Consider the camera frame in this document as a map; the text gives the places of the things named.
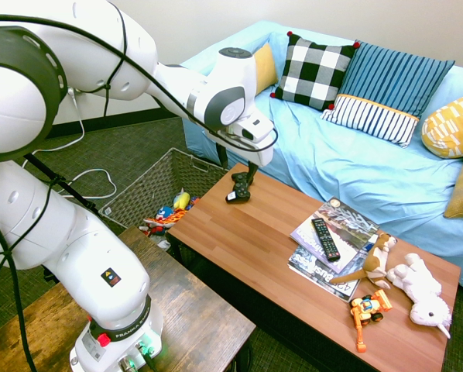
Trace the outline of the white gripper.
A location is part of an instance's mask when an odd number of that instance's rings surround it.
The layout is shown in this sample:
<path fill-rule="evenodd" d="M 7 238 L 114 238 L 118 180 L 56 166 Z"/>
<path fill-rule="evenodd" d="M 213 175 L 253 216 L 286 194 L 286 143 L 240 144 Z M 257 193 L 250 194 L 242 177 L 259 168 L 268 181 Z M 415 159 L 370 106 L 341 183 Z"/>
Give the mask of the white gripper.
<path fill-rule="evenodd" d="M 271 133 L 262 139 L 253 139 L 253 135 L 241 126 L 232 126 L 230 130 L 220 130 L 217 133 L 205 130 L 206 136 L 215 142 L 219 163 L 222 168 L 228 168 L 228 153 L 230 150 L 245 158 L 248 162 L 246 180 L 251 184 L 259 167 L 264 167 L 273 159 L 275 139 Z"/>

